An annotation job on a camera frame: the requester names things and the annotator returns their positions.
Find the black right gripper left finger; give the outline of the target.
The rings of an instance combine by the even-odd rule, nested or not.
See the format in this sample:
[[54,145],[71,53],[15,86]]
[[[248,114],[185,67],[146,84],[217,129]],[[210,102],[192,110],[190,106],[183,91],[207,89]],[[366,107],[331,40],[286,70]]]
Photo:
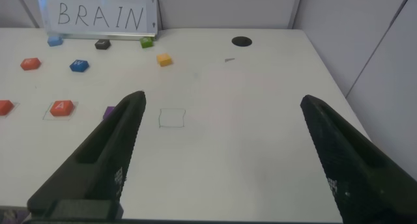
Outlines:
[[119,201],[146,96],[125,96],[27,201],[29,211],[41,216],[55,201]]

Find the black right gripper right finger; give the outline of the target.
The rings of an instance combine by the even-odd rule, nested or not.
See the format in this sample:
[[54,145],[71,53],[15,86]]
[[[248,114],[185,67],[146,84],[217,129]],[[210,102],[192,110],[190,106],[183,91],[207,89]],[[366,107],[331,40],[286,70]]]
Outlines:
[[416,180],[326,102],[302,109],[344,223],[415,223]]

